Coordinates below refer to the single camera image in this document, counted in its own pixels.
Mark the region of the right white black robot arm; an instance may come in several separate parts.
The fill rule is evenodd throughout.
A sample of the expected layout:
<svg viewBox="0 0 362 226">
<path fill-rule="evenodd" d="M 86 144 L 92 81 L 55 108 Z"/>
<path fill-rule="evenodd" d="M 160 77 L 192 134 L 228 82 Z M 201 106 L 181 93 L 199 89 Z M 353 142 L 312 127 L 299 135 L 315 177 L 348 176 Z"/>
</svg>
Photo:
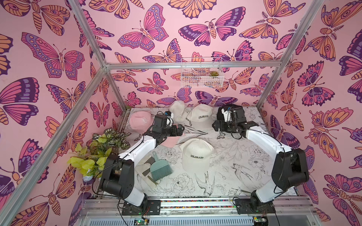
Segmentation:
<svg viewBox="0 0 362 226">
<path fill-rule="evenodd" d="M 280 142 L 264 131 L 258 123 L 247 121 L 242 106 L 225 105 L 220 107 L 212 127 L 217 132 L 240 135 L 242 138 L 254 142 L 274 159 L 271 179 L 251 193 L 250 201 L 253 209 L 270 204 L 291 187 L 309 181 L 304 150 L 295 145 L 288 146 L 286 142 Z"/>
</svg>

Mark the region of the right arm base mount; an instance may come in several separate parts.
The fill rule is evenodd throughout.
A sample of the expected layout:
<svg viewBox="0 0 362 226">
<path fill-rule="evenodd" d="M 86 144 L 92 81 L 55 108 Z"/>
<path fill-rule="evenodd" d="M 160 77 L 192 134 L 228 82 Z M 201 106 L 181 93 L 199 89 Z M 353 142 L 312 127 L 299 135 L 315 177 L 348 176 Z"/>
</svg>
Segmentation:
<svg viewBox="0 0 362 226">
<path fill-rule="evenodd" d="M 275 214 L 276 210 L 272 202 L 262 203 L 255 200 L 253 197 L 250 199 L 236 198 L 233 200 L 238 214 Z"/>
</svg>

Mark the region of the black cap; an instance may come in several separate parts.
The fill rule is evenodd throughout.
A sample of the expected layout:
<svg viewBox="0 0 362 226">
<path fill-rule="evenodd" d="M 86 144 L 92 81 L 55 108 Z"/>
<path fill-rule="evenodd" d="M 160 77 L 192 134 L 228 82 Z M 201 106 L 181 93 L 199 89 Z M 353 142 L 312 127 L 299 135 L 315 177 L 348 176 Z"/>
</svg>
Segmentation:
<svg viewBox="0 0 362 226">
<path fill-rule="evenodd" d="M 232 120 L 245 118 L 244 108 L 240 105 L 225 105 L 224 107 L 228 107 L 231 111 Z"/>
</svg>

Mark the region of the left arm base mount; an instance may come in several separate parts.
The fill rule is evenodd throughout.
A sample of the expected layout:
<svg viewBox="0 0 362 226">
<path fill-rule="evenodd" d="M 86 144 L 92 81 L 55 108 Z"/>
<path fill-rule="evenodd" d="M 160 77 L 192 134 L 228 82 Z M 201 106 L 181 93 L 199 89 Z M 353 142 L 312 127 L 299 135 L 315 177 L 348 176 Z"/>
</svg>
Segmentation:
<svg viewBox="0 0 362 226">
<path fill-rule="evenodd" d="M 161 211 L 161 201 L 160 200 L 146 200 L 141 206 L 136 206 L 125 202 L 122 207 L 122 215 L 124 216 L 153 216 L 159 215 Z"/>
</svg>

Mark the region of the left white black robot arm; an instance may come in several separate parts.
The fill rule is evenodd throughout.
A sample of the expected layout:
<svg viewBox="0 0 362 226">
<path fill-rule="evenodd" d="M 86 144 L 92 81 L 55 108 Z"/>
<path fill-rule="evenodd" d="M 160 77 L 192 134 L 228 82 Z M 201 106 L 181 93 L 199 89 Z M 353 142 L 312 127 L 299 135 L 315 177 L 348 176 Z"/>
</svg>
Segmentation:
<svg viewBox="0 0 362 226">
<path fill-rule="evenodd" d="M 173 114 L 170 111 L 155 115 L 154 122 L 135 145 L 121 154 L 112 154 L 107 158 L 100 189 L 135 207 L 145 207 L 148 202 L 146 194 L 134 187 L 135 167 L 168 137 L 178 137 L 183 132 L 184 126 L 173 124 Z"/>
</svg>

